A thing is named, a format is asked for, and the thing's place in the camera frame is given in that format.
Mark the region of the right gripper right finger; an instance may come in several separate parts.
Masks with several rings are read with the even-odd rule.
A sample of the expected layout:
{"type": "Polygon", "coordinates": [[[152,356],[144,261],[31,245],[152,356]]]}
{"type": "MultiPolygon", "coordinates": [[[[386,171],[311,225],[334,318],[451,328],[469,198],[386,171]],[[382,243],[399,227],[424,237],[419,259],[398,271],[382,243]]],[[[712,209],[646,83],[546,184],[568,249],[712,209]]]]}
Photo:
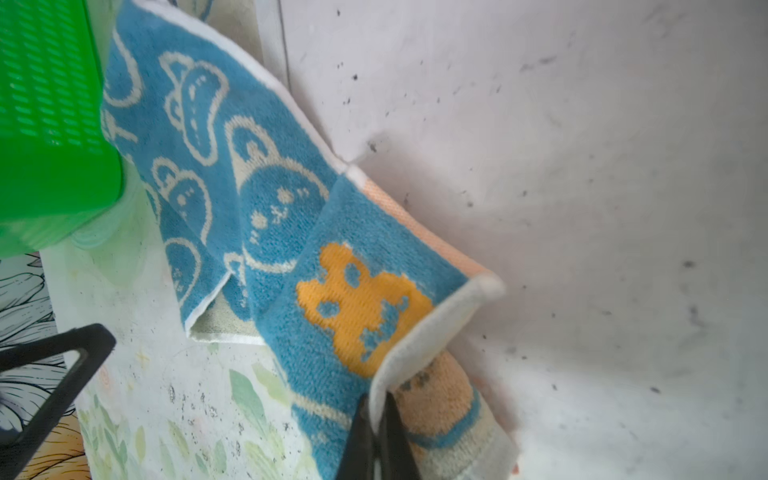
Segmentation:
{"type": "Polygon", "coordinates": [[[421,480],[395,397],[388,393],[377,433],[376,478],[421,480]]]}

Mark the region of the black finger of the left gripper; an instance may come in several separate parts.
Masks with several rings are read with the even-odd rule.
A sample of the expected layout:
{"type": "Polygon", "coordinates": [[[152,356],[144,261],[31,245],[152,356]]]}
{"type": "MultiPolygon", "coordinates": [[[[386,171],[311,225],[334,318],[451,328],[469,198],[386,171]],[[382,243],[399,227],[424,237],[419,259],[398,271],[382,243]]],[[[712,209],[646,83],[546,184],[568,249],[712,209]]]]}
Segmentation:
{"type": "Polygon", "coordinates": [[[77,354],[73,367],[58,382],[42,405],[34,409],[26,427],[19,431],[5,427],[1,429],[3,479],[14,479],[22,472],[68,407],[111,354],[115,345],[115,337],[105,326],[91,324],[1,352],[2,372],[66,352],[77,354]]]}

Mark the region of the blue bunny pattern towel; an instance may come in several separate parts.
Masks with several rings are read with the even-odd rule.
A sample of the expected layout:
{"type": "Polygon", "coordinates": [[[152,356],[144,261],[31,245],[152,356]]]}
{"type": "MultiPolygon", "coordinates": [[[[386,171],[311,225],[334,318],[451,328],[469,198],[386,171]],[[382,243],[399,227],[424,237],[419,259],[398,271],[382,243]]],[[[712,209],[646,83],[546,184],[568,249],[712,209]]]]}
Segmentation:
{"type": "Polygon", "coordinates": [[[421,478],[509,477],[517,448],[447,349],[503,282],[337,158],[249,53],[124,2],[102,129],[145,182],[185,333],[264,341],[321,477],[392,410],[421,478]]]}

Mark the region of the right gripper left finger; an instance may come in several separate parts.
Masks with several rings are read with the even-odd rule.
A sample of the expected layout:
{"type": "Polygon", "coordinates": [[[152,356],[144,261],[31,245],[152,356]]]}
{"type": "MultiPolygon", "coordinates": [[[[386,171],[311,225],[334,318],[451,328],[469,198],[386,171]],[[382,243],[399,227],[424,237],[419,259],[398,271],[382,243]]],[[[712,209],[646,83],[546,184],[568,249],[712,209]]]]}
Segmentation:
{"type": "Polygon", "coordinates": [[[374,480],[376,437],[368,411],[368,395],[363,395],[353,418],[336,480],[374,480]]]}

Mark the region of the green plastic basket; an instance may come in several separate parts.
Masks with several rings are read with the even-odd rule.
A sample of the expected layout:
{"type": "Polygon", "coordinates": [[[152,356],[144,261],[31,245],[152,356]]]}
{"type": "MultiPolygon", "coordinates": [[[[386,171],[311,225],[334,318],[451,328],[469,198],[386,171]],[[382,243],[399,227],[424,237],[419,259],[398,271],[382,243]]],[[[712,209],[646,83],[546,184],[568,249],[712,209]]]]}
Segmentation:
{"type": "Polygon", "coordinates": [[[47,248],[113,206],[119,155],[83,1],[1,4],[1,256],[47,248]]]}

